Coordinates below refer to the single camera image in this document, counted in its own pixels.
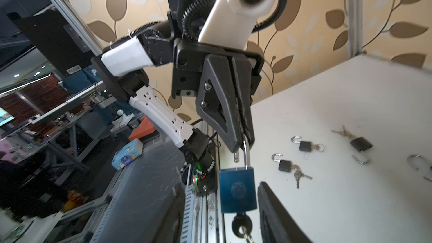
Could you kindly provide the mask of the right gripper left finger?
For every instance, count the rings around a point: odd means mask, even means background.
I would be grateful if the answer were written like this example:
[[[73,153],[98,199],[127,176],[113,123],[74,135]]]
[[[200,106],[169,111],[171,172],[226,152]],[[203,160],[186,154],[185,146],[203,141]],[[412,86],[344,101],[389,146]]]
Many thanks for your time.
[[[176,183],[157,215],[151,243],[179,243],[186,204],[185,187]]]

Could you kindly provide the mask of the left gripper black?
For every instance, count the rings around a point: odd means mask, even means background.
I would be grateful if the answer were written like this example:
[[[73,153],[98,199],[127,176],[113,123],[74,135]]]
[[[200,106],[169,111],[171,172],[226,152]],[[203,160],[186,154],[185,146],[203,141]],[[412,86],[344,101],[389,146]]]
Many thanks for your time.
[[[227,57],[232,58],[232,70]],[[261,82],[263,65],[264,58],[256,52],[178,38],[174,41],[172,97],[197,96],[198,115],[234,153],[243,135],[249,145],[255,142],[251,95]]]

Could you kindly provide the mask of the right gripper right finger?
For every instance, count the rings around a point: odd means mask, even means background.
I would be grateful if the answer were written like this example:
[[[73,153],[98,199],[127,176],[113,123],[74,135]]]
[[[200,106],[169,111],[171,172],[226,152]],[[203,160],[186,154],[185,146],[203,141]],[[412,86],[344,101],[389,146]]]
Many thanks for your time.
[[[258,187],[258,208],[264,243],[311,243],[266,182]]]

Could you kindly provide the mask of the black head key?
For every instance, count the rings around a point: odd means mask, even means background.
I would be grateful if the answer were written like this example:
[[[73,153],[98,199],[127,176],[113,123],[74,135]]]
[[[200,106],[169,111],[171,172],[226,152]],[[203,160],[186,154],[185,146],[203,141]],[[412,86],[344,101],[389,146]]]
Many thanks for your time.
[[[247,243],[253,243],[251,235],[253,224],[246,213],[237,213],[231,223],[232,231],[238,238],[244,239]]]

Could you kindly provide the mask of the blue padlock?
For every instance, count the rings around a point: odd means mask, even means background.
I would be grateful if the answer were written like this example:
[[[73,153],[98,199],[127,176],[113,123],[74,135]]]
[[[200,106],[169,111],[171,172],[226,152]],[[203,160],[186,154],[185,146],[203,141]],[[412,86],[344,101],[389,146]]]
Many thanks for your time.
[[[222,213],[245,213],[258,208],[254,168],[250,165],[250,145],[243,135],[244,165],[219,171]]]

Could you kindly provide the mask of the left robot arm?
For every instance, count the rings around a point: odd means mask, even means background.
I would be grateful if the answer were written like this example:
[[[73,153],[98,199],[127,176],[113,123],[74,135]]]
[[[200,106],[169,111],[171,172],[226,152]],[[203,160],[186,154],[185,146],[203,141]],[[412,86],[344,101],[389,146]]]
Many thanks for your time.
[[[92,59],[104,85],[161,129],[185,160],[207,174],[214,168],[210,137],[177,115],[151,86],[147,67],[173,65],[172,97],[195,98],[196,112],[228,149],[255,143],[252,97],[264,58],[245,50],[249,37],[274,24],[288,0],[168,0],[162,22],[146,24]]]

